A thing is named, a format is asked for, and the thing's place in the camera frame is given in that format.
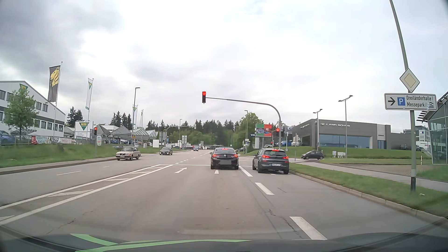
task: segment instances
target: lion flag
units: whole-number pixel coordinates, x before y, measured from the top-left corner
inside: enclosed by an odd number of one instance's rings
[[[93,86],[93,80],[87,78],[87,101],[86,101],[87,110],[90,110],[90,100],[92,99],[92,86]]]
[[[50,67],[50,81],[48,87],[48,101],[56,102],[59,87],[60,65]]]

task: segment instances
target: black hatchback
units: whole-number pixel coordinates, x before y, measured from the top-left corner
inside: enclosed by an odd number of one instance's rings
[[[238,155],[233,148],[216,148],[210,154],[210,169],[220,166],[238,170]]]
[[[284,174],[289,173],[289,159],[284,150],[277,149],[261,149],[255,155],[252,161],[252,170],[258,173],[263,171],[283,171]]]

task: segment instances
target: direction sign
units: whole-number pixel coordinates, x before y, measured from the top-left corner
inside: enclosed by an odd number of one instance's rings
[[[409,68],[406,69],[405,73],[400,77],[400,80],[411,93],[414,92],[414,89],[420,84],[420,81]]]
[[[385,93],[386,110],[437,110],[435,94]]]

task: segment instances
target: arrow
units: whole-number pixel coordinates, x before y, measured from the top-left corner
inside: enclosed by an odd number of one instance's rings
[[[182,168],[182,169],[180,169],[180,170],[178,170],[177,172],[175,172],[175,173],[179,173],[179,172],[181,172],[181,171],[183,171],[183,170],[186,170],[187,168],[185,167],[185,168]]]
[[[392,97],[389,97],[389,98],[390,98],[390,100],[388,100],[388,102],[391,102],[391,106],[394,105],[395,100]]]

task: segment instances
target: glass facade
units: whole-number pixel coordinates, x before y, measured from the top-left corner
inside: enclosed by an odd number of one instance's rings
[[[440,106],[437,112],[428,120],[431,135],[432,162],[434,164],[448,164],[447,116],[448,102]]]
[[[321,147],[345,147],[345,135],[323,135],[320,136]],[[347,136],[348,148],[370,148],[370,137]]]

